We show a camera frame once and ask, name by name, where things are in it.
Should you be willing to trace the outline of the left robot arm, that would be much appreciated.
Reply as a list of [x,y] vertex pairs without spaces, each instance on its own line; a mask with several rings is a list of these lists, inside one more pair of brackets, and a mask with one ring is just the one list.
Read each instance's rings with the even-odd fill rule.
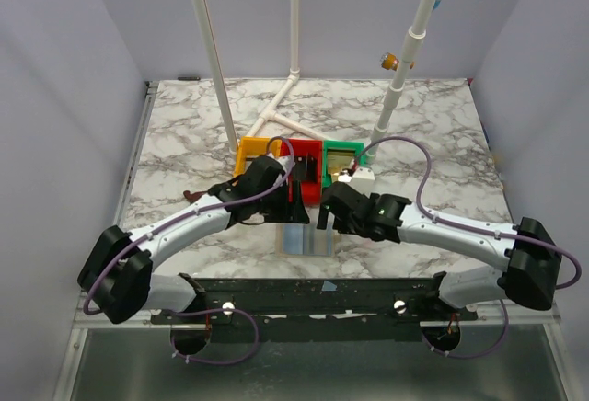
[[186,274],[162,276],[156,269],[197,241],[259,214],[267,223],[308,223],[299,184],[290,178],[295,159],[260,155],[244,174],[210,187],[184,210],[149,225],[104,230],[79,272],[87,315],[111,323],[141,310],[183,313],[197,309],[204,289]]

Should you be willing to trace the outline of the beige card holder wallet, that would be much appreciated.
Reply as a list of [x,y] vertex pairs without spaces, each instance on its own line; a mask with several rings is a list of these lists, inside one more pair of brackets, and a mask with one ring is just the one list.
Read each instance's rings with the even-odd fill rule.
[[313,224],[279,225],[276,253],[290,257],[329,258],[335,253],[336,237],[331,227],[317,229]]

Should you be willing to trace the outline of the dark card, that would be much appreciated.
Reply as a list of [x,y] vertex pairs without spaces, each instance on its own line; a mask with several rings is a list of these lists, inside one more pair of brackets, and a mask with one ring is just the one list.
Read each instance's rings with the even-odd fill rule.
[[312,155],[298,155],[292,170],[294,181],[301,183],[317,183],[318,160]]

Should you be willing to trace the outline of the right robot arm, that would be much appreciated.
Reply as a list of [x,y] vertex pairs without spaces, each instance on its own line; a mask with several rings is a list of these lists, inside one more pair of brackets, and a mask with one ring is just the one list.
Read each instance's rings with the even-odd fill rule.
[[349,184],[335,182],[320,202],[331,213],[334,229],[375,242],[433,246],[482,262],[482,267],[435,276],[434,299],[462,309],[469,304],[508,299],[525,308],[551,308],[561,255],[544,227],[525,218],[518,227],[460,219],[454,225],[443,215],[427,217],[418,205],[391,194],[369,196]]

